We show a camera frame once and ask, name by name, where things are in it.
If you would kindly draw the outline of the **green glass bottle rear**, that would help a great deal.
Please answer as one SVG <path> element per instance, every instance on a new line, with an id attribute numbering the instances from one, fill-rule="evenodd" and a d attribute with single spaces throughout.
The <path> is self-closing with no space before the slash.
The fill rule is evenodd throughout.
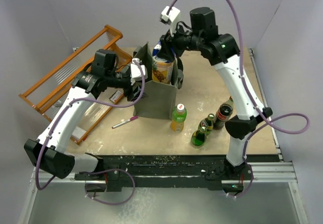
<path id="1" fill-rule="evenodd" d="M 214 114 L 208 114 L 206 118 L 204 118 L 200 123 L 198 128 L 206 127 L 206 135 L 208 136 L 211 131 L 213 130 L 213 121 L 214 121 L 215 115 Z"/>

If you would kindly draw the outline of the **orange wooden rack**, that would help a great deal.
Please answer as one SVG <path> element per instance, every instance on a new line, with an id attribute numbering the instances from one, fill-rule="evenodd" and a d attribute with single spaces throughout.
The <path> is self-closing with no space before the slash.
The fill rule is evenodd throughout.
<path id="1" fill-rule="evenodd" d="M 119 57 L 117 66 L 119 70 L 131 62 L 132 57 L 116 44 L 122 38 L 121 31 L 110 25 L 105 25 L 102 30 L 76 49 L 31 88 L 19 94 L 19 97 L 45 119 L 51 121 L 67 99 L 74 77 L 88 63 L 93 61 L 94 54 L 98 49 L 115 51 Z M 71 139 L 80 145 L 112 109 L 112 107 L 106 105 L 93 103 L 85 112 Z"/>

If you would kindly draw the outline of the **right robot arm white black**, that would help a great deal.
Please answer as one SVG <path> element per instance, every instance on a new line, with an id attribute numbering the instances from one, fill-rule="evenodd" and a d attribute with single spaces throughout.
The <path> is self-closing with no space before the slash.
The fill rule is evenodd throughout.
<path id="1" fill-rule="evenodd" d="M 199 51 L 223 79 L 237 111 L 225 123 L 230 143 L 224 161 L 224 172 L 229 179 L 236 179 L 246 166 L 247 137 L 256 130 L 258 124 L 272 116 L 273 111 L 256 97 L 243 68 L 243 56 L 234 37 L 218 33 L 214 11 L 209 7 L 192 9 L 188 31 L 184 31 L 185 23 L 180 17 L 181 11 L 175 7 L 167 6 L 161 12 L 160 21 L 170 28 L 160 38 L 161 49 L 157 55 L 172 61 L 186 50 Z"/>

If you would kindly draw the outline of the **pink white marker pen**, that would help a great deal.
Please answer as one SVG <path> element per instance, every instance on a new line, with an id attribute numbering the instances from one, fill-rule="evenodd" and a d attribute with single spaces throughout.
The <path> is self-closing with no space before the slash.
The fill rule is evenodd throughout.
<path id="1" fill-rule="evenodd" d="M 133 116 L 133 117 L 131 117 L 131 118 L 129 118 L 129 119 L 127 119 L 127 120 L 123 121 L 123 122 L 120 122 L 120 123 L 118 123 L 118 124 L 116 124 L 116 125 L 112 126 L 112 129 L 115 129 L 115 128 L 118 128 L 118 127 L 120 127 L 120 126 L 122 126 L 122 125 L 125 125 L 125 124 L 127 124 L 127 123 L 129 123 L 129 122 L 131 122 L 131 121 L 133 121 L 133 120 L 135 120 L 135 119 L 137 119 L 137 118 L 138 118 L 138 116 Z"/>

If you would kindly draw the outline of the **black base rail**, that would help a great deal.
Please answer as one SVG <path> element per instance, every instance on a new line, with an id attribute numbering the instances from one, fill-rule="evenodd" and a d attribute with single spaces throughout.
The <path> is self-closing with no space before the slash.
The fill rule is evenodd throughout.
<path id="1" fill-rule="evenodd" d="M 106 183 L 106 191 L 123 187 L 229 189 L 251 179 L 252 163 L 279 162 L 275 154 L 252 154 L 247 163 L 230 167 L 220 155 L 100 155 L 95 174 L 77 173 L 86 183 Z"/>

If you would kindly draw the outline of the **aluminium frame rail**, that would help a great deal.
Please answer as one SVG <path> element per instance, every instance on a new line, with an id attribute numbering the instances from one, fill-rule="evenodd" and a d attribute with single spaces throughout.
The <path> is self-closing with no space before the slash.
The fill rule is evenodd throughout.
<path id="1" fill-rule="evenodd" d="M 43 161 L 20 223 L 309 223 L 291 162 L 250 155 L 101 155 Z"/>

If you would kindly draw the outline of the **green glass bottle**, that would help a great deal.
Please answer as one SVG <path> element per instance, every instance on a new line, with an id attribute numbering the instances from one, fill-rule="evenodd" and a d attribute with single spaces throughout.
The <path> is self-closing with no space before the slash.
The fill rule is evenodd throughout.
<path id="1" fill-rule="evenodd" d="M 198 130 L 196 130 L 192 136 L 191 136 L 191 144 L 194 147 L 201 147 L 204 145 L 206 142 L 206 132 L 207 128 L 206 127 L 200 127 Z"/>
<path id="2" fill-rule="evenodd" d="M 208 136 L 211 131 L 213 130 L 213 121 L 214 121 L 215 115 L 214 114 L 208 114 L 206 118 L 204 118 L 200 123 L 198 128 L 206 127 L 206 135 Z"/>

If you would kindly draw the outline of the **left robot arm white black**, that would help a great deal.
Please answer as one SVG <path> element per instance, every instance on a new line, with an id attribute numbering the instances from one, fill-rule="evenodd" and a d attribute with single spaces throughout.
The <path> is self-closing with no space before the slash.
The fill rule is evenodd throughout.
<path id="1" fill-rule="evenodd" d="M 66 150 L 74 130 L 93 103 L 114 107 L 98 100 L 105 90 L 123 89 L 130 105 L 143 96 L 143 85 L 133 88 L 135 82 L 144 82 L 147 78 L 147 70 L 141 60 L 134 58 L 121 72 L 116 71 L 118 62 L 119 57 L 114 51 L 97 50 L 93 61 L 73 79 L 66 100 L 49 126 L 36 140 L 26 141 L 24 149 L 37 172 L 43 170 L 60 179 L 72 171 L 86 172 L 93 180 L 103 176 L 104 168 L 98 157 L 88 153 L 73 155 Z"/>

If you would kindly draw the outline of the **green tea plastic bottle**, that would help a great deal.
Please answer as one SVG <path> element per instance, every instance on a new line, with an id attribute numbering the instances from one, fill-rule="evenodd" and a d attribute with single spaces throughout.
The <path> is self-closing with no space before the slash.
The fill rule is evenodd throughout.
<path id="1" fill-rule="evenodd" d="M 187 109 L 184 104 L 178 104 L 172 113 L 171 129 L 174 132 L 181 132 L 184 129 L 184 123 L 187 118 Z"/>

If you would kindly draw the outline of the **green canvas bag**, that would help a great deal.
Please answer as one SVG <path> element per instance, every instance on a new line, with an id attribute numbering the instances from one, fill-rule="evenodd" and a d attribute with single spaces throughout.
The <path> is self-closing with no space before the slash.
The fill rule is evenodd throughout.
<path id="1" fill-rule="evenodd" d="M 176 106 L 176 93 L 181 89 L 184 80 L 183 64 L 180 58 L 176 58 L 171 69 L 170 83 L 165 84 L 153 80 L 153 56 L 150 46 L 146 43 L 137 47 L 133 52 L 134 58 L 139 58 L 147 69 L 144 95 L 135 104 L 133 115 L 151 118 L 170 120 Z"/>

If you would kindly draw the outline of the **blue yellow juice carton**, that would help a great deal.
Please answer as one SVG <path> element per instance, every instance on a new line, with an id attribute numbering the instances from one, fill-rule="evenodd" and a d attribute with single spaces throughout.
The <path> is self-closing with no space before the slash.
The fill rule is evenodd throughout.
<path id="1" fill-rule="evenodd" d="M 152 80 L 164 84 L 171 84 L 175 60 L 167 61 L 159 58 L 157 53 L 160 51 L 161 47 L 161 42 L 158 41 L 152 50 Z"/>

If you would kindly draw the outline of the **green glass bottle front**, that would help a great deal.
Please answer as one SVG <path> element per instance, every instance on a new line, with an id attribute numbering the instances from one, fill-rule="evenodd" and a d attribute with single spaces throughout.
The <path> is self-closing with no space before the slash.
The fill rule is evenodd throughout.
<path id="1" fill-rule="evenodd" d="M 198 130 L 196 130 L 192 136 L 191 136 L 191 144 L 194 147 L 201 147 L 204 145 L 206 142 L 206 132 L 207 128 L 206 127 L 200 127 Z"/>

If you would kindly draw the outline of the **cola glass bottle red cap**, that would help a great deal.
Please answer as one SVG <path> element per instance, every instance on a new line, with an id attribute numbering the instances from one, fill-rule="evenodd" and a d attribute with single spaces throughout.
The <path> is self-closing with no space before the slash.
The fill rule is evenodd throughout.
<path id="1" fill-rule="evenodd" d="M 227 122 L 234 110 L 234 102 L 232 97 L 230 96 L 227 101 L 222 103 L 219 109 L 216 112 L 216 118 L 213 121 L 213 129 L 220 130 L 224 127 L 225 122 Z"/>

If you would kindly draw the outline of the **small red white box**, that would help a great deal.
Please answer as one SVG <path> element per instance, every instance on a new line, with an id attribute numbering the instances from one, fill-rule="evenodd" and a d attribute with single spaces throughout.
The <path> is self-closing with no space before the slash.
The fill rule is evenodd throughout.
<path id="1" fill-rule="evenodd" d="M 112 102 L 112 103 L 116 103 L 121 97 L 123 96 L 122 92 L 117 90 L 115 93 L 113 93 L 111 95 L 111 97 L 109 98 L 109 100 Z"/>

